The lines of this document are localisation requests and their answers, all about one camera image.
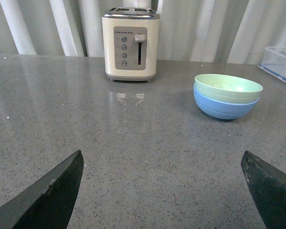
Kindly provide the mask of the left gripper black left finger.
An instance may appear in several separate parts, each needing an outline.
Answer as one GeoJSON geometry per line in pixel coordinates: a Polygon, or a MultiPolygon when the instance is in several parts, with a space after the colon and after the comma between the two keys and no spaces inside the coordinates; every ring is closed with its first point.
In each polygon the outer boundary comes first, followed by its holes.
{"type": "Polygon", "coordinates": [[[0,207],[0,229],[65,229],[83,173],[80,150],[0,207]]]}

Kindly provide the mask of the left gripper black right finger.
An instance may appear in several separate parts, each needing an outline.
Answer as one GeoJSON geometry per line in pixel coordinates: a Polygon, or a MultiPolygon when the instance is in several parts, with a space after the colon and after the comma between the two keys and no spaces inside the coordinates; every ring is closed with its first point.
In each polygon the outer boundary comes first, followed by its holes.
{"type": "Polygon", "coordinates": [[[286,229],[286,173],[247,150],[241,168],[266,228],[286,229]]]}

